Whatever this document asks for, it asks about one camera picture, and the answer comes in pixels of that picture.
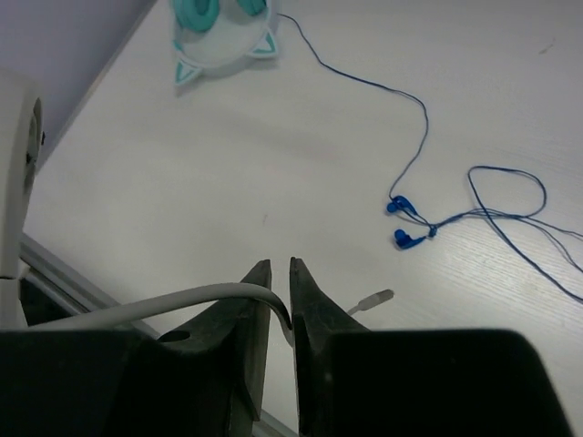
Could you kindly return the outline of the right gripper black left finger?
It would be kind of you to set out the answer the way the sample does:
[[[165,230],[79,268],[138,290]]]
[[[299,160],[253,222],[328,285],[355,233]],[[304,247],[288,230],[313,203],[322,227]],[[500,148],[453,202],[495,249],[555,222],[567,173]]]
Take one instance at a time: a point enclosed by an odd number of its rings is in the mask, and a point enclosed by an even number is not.
[[[158,339],[180,361],[164,371],[164,436],[249,436],[261,417],[271,320],[257,300],[218,300]]]

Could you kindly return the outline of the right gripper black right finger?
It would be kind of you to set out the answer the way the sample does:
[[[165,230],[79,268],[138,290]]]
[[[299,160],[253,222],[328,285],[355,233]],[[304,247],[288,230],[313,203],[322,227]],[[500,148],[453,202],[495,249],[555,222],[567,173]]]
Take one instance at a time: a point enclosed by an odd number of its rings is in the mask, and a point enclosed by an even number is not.
[[[333,430],[332,340],[368,330],[330,299],[295,257],[290,299],[299,434],[324,436]]]

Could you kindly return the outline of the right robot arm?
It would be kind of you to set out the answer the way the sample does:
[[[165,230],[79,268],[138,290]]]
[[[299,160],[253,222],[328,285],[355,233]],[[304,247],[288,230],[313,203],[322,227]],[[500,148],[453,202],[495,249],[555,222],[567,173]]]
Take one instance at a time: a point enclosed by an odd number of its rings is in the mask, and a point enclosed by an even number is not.
[[[261,415],[271,264],[240,282],[29,326],[23,227],[44,141],[36,84],[1,74],[1,433],[249,436]]]

